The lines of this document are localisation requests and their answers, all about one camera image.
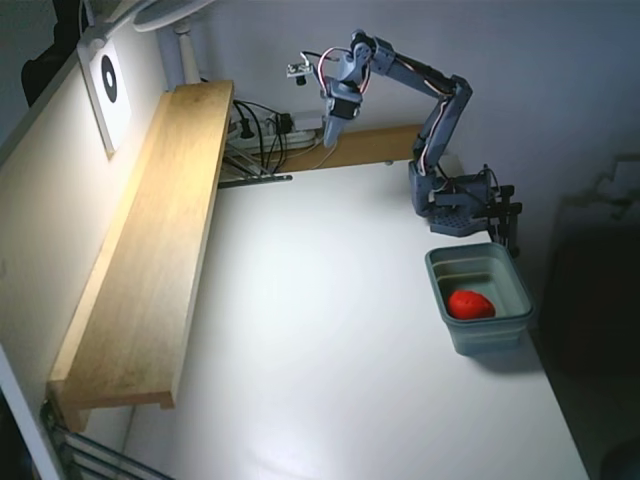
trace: white table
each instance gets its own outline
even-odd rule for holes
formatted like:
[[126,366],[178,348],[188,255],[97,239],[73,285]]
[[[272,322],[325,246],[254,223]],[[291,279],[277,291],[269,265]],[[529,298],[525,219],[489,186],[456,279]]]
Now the white table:
[[528,338],[455,353],[405,162],[219,193],[175,411],[127,453],[181,480],[583,480]]

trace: wooden shelf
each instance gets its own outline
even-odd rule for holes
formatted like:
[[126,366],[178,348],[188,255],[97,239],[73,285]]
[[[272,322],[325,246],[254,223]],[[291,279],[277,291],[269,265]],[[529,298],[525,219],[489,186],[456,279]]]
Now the wooden shelf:
[[[412,156],[411,146],[421,128],[421,125],[407,125],[345,133],[340,136],[336,151],[318,168],[407,160]],[[312,170],[322,162],[327,153],[327,149],[319,146],[305,155],[293,157],[287,160],[282,173]]]
[[175,406],[232,98],[215,82],[160,100],[49,379],[72,430],[94,408]]

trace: gray plastic bin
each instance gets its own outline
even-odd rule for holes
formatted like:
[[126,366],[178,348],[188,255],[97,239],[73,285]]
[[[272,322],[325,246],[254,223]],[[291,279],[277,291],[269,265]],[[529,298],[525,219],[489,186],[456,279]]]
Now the gray plastic bin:
[[[427,253],[427,271],[442,319],[461,355],[513,348],[533,316],[534,305],[509,252],[497,243],[438,248]],[[457,320],[447,302],[455,290],[481,293],[496,316]]]

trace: white wall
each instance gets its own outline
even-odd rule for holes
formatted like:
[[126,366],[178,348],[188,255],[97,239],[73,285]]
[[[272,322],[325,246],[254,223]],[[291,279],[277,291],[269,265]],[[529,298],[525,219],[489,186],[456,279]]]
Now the white wall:
[[[0,149],[0,386],[32,453],[51,367],[166,87],[153,33],[125,27],[114,42],[132,117],[111,159],[75,56]],[[94,412],[89,432],[120,449],[130,416]]]
[[[287,81],[285,66],[302,49],[348,46],[355,28],[469,80],[475,93],[450,150],[467,171],[486,162],[516,185],[520,265],[539,294],[561,197],[589,187],[614,155],[640,151],[640,5],[219,0],[193,38],[203,74],[233,79],[239,98],[321,110],[317,86]],[[168,78],[179,78],[175,40],[161,45]],[[421,123],[433,106],[376,77],[353,127]]]
[[53,43],[55,23],[51,0],[0,0],[0,144],[29,109],[22,66]]

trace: red object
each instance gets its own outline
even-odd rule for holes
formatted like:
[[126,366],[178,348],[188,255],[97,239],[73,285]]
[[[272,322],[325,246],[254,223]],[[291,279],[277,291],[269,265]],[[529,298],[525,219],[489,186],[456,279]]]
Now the red object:
[[458,320],[475,320],[496,316],[496,309],[487,297],[470,290],[456,290],[449,297],[449,315]]

